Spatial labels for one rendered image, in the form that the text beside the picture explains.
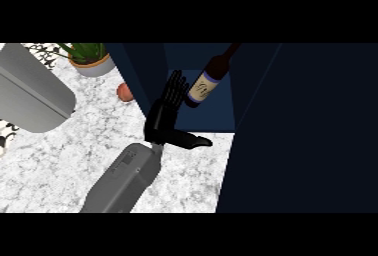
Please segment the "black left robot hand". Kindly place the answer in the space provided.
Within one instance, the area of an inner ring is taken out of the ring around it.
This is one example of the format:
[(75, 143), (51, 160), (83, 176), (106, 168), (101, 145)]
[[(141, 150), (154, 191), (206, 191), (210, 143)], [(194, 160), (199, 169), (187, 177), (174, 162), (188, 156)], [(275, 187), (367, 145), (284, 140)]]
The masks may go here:
[(212, 146), (212, 141), (174, 128), (178, 108), (188, 89), (185, 77), (174, 70), (166, 80), (160, 97), (154, 100), (143, 127), (144, 140), (157, 145), (165, 143), (182, 148)]

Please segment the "dark wine bottle, cream label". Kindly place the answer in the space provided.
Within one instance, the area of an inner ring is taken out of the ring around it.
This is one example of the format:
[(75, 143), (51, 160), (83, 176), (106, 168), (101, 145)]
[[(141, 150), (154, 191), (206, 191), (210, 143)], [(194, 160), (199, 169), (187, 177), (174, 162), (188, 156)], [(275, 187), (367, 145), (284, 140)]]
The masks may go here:
[(239, 43), (231, 43), (224, 53), (209, 59), (184, 97), (184, 103), (190, 108), (199, 106), (225, 76), (230, 58), (239, 47)]

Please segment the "green plant in grey pot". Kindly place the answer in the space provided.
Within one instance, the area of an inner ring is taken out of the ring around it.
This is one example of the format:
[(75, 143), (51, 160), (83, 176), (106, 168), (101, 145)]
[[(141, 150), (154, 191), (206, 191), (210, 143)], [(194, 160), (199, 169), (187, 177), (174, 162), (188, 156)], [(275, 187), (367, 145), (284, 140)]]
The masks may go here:
[(103, 43), (58, 43), (66, 52), (66, 59), (76, 72), (85, 77), (98, 77), (107, 74), (114, 64)]

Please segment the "dark blue cabinet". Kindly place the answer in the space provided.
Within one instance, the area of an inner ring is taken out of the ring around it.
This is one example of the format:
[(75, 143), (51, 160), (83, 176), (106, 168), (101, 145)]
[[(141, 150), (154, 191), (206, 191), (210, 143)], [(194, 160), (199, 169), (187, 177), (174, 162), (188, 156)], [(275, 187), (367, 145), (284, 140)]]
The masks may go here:
[[(106, 49), (143, 112), (159, 98), (171, 72), (193, 82), (225, 43), (109, 43)], [(244, 43), (230, 59), (230, 70), (197, 107), (178, 110), (175, 128), (187, 132), (233, 133), (244, 123), (280, 45)]]

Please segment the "dark blue cabinet door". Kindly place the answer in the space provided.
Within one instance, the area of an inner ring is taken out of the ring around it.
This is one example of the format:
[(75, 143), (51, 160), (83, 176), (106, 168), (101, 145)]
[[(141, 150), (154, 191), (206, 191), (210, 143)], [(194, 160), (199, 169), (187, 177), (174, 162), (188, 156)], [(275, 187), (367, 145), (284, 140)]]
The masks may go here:
[(236, 129), (215, 211), (378, 212), (378, 43), (280, 46)]

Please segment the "reddish round fruit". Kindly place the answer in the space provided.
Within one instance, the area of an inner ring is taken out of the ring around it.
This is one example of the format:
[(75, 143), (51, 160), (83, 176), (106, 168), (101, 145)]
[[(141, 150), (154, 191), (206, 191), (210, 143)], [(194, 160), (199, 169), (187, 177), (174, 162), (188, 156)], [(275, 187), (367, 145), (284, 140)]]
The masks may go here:
[(129, 90), (128, 85), (125, 83), (120, 83), (117, 85), (116, 96), (117, 96), (117, 99), (122, 102), (129, 102), (134, 99), (131, 90)]

